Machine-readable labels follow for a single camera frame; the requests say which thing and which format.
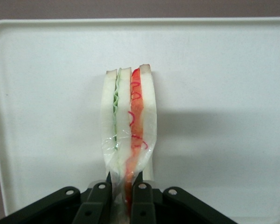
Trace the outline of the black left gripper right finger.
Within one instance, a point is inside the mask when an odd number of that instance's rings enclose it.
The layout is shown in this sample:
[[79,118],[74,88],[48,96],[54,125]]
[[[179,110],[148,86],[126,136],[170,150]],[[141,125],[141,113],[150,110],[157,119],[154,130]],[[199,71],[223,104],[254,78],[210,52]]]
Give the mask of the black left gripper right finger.
[[153,201],[153,189],[143,181],[140,172],[132,188],[132,204],[130,214],[131,224],[156,224],[156,214]]

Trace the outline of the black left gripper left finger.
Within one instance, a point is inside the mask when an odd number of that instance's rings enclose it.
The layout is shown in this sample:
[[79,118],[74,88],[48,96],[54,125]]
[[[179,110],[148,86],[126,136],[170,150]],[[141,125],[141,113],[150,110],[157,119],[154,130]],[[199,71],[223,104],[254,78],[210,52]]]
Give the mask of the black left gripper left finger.
[[111,217],[112,182],[106,179],[91,182],[83,193],[82,201],[74,219],[74,224],[108,224]]

